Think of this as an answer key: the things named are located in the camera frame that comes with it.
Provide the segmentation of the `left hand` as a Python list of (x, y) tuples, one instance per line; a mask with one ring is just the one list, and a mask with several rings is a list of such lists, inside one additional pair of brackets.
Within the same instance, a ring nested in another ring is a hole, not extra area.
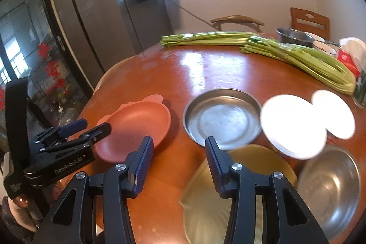
[(7, 196), (7, 202), (9, 205), (10, 214), (14, 217), (16, 223), (29, 230), (36, 233), (38, 230), (43, 216), (37, 207), (35, 201), (29, 198), (25, 194), (17, 196), (15, 199), (10, 198), (9, 191), (6, 190), (4, 185), (4, 179), (13, 171), (13, 165), (11, 161), (11, 156), (9, 152), (6, 152), (3, 161), (1, 162), (1, 191)]

